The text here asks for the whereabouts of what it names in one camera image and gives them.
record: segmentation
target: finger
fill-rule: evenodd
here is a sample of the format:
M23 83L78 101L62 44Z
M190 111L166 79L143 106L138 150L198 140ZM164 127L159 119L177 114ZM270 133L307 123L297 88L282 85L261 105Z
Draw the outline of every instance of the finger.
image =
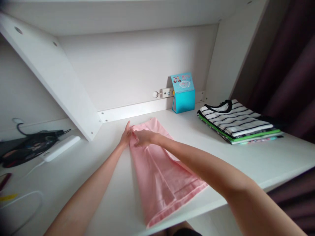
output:
M130 121L128 121L127 125L126 125L126 128L125 128L125 131L128 131L129 130L129 124L130 124Z

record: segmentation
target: desk surface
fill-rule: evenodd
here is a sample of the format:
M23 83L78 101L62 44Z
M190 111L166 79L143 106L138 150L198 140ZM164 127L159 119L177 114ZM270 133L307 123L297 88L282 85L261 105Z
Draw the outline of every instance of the desk surface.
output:
M315 166L315 145L288 134L282 139L249 145L232 146L226 143L197 118L196 111L202 105L196 104L195 111L181 114L164 110L133 117L130 120L131 124L135 125L156 117L175 140L225 160L262 188L288 180ZM6 190L6 194L18 193L22 196L35 190L40 190L44 194L41 211L19 231L18 235L42 235L46 231L75 191L113 151L127 121L128 119L103 124L93 142L89 143L82 138L58 158L38 167L19 182L16 180L39 164L41 159L35 158L19 167L0 170L0 174L8 171L13 173L9 183L12 187ZM69 135L82 137L78 130L71 131L65 137ZM8 207L4 215L12 219L10 225L17 228L35 211L38 204L37 196L29 196ZM208 187L166 220L146 230L136 174L127 148L117 164L86 234L149 235L224 204L226 201Z

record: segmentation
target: pink cloth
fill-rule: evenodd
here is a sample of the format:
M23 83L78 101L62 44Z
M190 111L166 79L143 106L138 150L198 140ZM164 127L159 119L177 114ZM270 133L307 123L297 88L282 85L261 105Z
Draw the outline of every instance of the pink cloth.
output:
M173 139L156 118L132 127L151 130ZM208 185L171 153L157 145L135 147L130 139L140 198L147 228L157 224L189 202Z

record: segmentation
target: striped shirt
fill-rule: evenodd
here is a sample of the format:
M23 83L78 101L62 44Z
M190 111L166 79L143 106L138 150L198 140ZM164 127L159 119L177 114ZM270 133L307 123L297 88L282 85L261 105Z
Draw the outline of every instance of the striped shirt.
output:
M217 107L205 105L199 111L209 122L233 137L273 127L269 122L256 119L260 114L246 108L236 99L226 100Z

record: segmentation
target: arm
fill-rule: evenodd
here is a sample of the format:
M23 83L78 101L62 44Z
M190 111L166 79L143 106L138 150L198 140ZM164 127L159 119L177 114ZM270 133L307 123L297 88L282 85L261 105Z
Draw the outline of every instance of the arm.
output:
M252 179L225 161L151 131L135 134L136 146L161 146L221 194L243 235L306 235Z
M45 235L83 235L102 200L123 150L129 144L129 124L115 150L75 192L50 225Z

